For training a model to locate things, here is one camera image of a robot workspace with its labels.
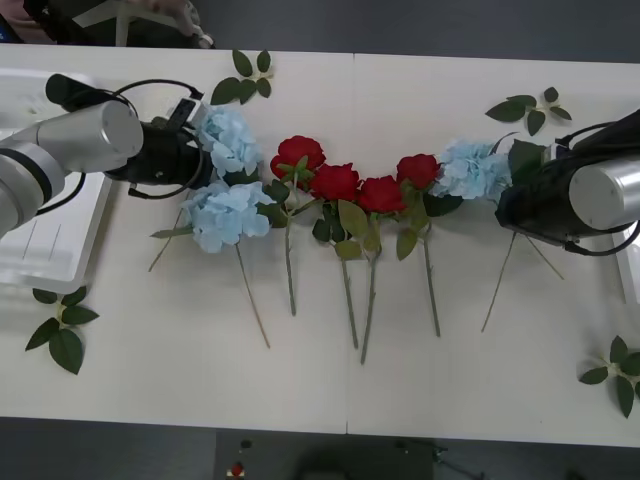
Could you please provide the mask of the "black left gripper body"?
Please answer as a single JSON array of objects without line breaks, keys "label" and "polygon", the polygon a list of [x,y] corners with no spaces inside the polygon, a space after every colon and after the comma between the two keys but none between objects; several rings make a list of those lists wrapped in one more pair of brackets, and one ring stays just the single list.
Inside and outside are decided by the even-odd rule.
[{"label": "black left gripper body", "polygon": [[198,189],[207,186],[213,175],[210,153],[191,131],[182,128],[177,133],[177,152],[170,183]]}]

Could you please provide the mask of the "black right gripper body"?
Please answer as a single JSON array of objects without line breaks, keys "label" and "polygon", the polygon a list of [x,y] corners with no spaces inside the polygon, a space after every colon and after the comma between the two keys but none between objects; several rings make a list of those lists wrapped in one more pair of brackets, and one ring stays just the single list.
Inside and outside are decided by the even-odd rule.
[{"label": "black right gripper body", "polygon": [[550,176],[546,172],[519,175],[502,194],[495,212],[499,224],[516,233],[548,241]]}]

